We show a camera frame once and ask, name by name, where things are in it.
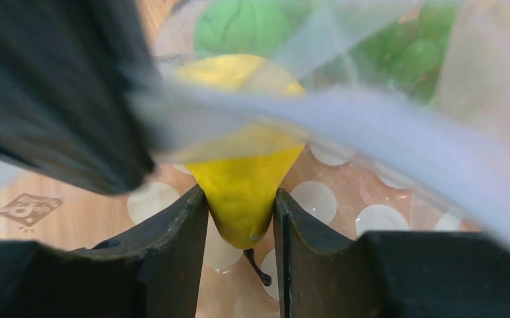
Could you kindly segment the clear zip top bag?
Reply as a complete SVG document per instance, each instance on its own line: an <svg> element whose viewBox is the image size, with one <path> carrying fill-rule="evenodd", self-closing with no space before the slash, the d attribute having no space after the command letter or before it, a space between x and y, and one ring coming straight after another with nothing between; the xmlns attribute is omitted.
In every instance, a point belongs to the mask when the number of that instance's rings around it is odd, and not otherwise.
<svg viewBox="0 0 510 318"><path fill-rule="evenodd" d="M0 240L93 248L199 186L185 164L230 154L223 143L255 124L305 143L278 190L345 237L473 232L510 252L510 1L439 1L458 14L427 105L360 81L350 55L394 20L417 17L426 1L274 1L291 34L265 59L303 86L293 97L179 79L180 66L211 57L194 52L193 34L212 1L163 1L158 24L135 2L153 68L130 102L153 172L133 191L100 195L0 161ZM254 247L272 277L266 287L207 206L194 317L282 317L274 212Z"/></svg>

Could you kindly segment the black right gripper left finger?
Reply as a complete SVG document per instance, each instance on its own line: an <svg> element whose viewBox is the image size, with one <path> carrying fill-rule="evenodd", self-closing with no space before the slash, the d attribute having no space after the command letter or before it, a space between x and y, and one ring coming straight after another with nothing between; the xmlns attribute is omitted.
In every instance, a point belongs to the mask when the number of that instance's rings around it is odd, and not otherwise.
<svg viewBox="0 0 510 318"><path fill-rule="evenodd" d="M93 248L0 240L0 317L194 317L207 221L194 186Z"/></svg>

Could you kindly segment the fake yellow lemon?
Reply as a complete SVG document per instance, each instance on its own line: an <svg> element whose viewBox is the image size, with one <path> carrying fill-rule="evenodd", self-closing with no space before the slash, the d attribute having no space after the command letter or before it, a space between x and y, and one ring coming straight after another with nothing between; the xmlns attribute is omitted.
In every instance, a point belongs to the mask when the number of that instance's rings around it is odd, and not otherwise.
<svg viewBox="0 0 510 318"><path fill-rule="evenodd" d="M223 89L305 94L303 86L282 66L250 54L224 54L188 62L176 76ZM254 247L264 238L274 212L276 193L305 143L260 125L248 124L223 146L231 153L185 164L203 190L221 238L243 252L261 283L272 277L254 259Z"/></svg>

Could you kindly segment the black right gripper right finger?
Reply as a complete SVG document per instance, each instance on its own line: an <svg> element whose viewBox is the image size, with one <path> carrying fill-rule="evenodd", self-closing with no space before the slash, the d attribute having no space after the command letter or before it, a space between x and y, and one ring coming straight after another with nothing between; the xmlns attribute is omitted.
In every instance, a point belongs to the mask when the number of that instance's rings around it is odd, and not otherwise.
<svg viewBox="0 0 510 318"><path fill-rule="evenodd" d="M510 252L481 233L351 240L283 189L273 228L282 317L510 317Z"/></svg>

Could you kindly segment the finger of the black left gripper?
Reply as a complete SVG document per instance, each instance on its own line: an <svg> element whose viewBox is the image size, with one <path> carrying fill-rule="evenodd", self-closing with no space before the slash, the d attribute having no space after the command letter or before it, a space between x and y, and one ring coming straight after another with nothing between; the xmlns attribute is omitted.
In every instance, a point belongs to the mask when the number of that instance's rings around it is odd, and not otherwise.
<svg viewBox="0 0 510 318"><path fill-rule="evenodd" d="M0 161L137 189L154 162L130 95L152 68L135 1L0 1Z"/></svg>

